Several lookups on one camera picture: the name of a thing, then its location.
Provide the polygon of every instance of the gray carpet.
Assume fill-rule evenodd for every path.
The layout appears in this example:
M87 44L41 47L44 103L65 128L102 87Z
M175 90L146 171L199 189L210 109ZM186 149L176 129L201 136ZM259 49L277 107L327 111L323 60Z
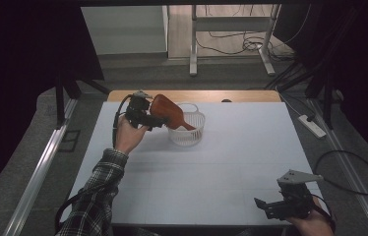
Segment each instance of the gray carpet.
M261 89L270 81L263 65L255 58L199 60L197 77L188 75L187 61L146 57L127 60L104 57L100 61L105 82L99 83L110 89ZM275 63L276 71L281 72L287 65L287 62ZM79 85L83 95L74 110L66 135L67 140L77 136L78 139L76 142L67 141L61 144L21 235L53 234L55 212L66 199L77 176L101 104L106 100L106 95L94 88L82 83ZM302 97L304 87L305 85L299 85L288 93L305 101ZM289 97L287 100L300 113L310 112L298 101ZM3 234L55 127L54 104L53 90L38 98L37 111L31 126L0 176L0 235ZM289 110L306 156L313 166L321 154L330 150L330 145L327 140L316 139L297 121L298 114ZM345 149L368 160L368 145L345 119L338 104L333 105L333 123ZM354 164L368 185L368 168L359 161L354 161ZM322 162L319 171L322 175L348 186L334 157ZM319 183L319 186L337 216L337 235L368 235L368 218L356 197L324 182ZM255 229L241 230L239 234L242 236L262 235ZM152 233L135 229L133 235Z

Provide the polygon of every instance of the white power strip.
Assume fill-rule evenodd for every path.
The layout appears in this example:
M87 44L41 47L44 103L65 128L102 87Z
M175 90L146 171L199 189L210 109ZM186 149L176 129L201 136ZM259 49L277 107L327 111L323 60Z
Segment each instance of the white power strip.
M306 115L302 115L300 117L298 117L298 120L305 126L307 127L307 129L309 129L309 131L311 131L313 133L313 135L315 135L318 139L321 139L322 137L324 137L326 135L326 133L319 127L316 125L316 123L314 123L313 121L307 121L307 116Z

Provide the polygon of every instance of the orange spoon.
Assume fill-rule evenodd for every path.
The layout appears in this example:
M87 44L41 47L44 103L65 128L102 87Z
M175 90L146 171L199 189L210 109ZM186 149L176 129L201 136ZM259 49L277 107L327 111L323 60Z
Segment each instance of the orange spoon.
M150 113L159 118L166 118L166 127L176 130L183 126L187 130L195 130L193 126L184 121L183 110L170 99L162 94L158 94L154 99L150 108Z

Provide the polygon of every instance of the human hand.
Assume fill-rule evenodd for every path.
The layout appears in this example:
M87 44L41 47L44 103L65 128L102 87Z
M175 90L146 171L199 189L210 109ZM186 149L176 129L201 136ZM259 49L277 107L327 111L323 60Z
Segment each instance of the human hand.
M141 142L148 128L148 126L143 126L135 129L125 116L120 116L117 123L117 136L114 148L129 154Z
M313 201L319 205L319 201L313 197ZM333 236L334 232L324 216L312 210L307 218L289 217L286 219L292 223L302 236Z

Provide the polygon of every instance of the white table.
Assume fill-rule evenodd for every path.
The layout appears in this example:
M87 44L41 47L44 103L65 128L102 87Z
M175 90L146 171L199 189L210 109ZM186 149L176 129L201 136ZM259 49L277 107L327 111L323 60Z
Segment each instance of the white table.
M166 128L153 128L130 153L113 202L117 225L282 225L254 198L282 200L276 179L289 169L312 173L282 102L196 103L206 115L203 139L179 147ZM105 102L71 196L111 146L119 102ZM321 196L316 183L307 184ZM71 210L67 208L63 220Z

